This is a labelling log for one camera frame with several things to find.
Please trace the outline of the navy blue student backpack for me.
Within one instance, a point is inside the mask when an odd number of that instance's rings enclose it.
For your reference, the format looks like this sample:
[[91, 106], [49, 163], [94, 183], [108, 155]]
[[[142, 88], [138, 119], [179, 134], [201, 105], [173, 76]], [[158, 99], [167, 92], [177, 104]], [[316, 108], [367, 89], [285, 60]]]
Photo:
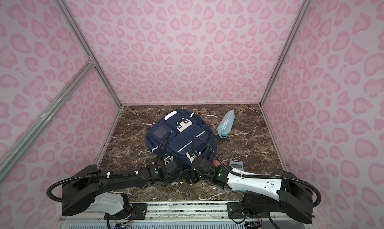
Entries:
[[145, 145], [162, 160], [173, 159], [184, 169], [192, 163], [187, 156], [194, 145], [195, 151], [212, 162], [217, 151], [216, 138], [211, 127], [199, 115], [188, 110], [175, 110], [149, 128]]

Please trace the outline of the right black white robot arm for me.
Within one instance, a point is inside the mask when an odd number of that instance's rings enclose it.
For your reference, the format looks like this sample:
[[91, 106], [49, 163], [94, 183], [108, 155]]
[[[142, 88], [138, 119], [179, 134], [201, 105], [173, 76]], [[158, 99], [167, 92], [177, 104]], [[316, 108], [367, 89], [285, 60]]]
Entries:
[[281, 176], [266, 176], [241, 171], [224, 165], [215, 166], [195, 150], [195, 138], [187, 158], [197, 176], [218, 189], [243, 192], [241, 208], [245, 217], [266, 213], [284, 213], [291, 219], [312, 224], [313, 209], [322, 196], [312, 184], [297, 178], [294, 174], [283, 172]]

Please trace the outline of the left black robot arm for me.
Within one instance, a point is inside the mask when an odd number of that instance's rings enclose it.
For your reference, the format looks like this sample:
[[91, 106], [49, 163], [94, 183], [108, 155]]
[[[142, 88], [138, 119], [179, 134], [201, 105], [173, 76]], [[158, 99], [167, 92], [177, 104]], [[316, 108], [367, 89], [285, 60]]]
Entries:
[[62, 215], [74, 216], [87, 210], [127, 218], [132, 211], [128, 196], [108, 199], [111, 191], [125, 188], [166, 186], [177, 182], [186, 172], [177, 160], [158, 166], [153, 163], [137, 170], [103, 171], [96, 165], [85, 167], [73, 177], [48, 187], [49, 199], [62, 204]]

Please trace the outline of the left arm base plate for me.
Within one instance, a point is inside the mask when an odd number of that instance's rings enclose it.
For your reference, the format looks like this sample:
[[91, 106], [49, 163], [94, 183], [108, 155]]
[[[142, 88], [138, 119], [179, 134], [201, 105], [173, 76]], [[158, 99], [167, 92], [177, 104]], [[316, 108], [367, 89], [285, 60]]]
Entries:
[[114, 220], [144, 220], [147, 214], [148, 204], [147, 203], [133, 203], [131, 204], [131, 209], [123, 209], [115, 215], [107, 215], [105, 213], [104, 220], [109, 219], [110, 221]]

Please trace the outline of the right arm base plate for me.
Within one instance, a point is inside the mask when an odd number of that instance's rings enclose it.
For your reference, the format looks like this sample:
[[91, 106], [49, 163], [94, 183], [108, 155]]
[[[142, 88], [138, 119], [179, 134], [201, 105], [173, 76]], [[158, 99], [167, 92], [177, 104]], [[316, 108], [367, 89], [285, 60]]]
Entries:
[[228, 202], [227, 213], [228, 213], [228, 218], [234, 219], [234, 220], [242, 220], [244, 218], [257, 219], [257, 220], [268, 219], [267, 213], [261, 213], [258, 215], [251, 214], [250, 211], [247, 211], [242, 207], [242, 203], [240, 201]]

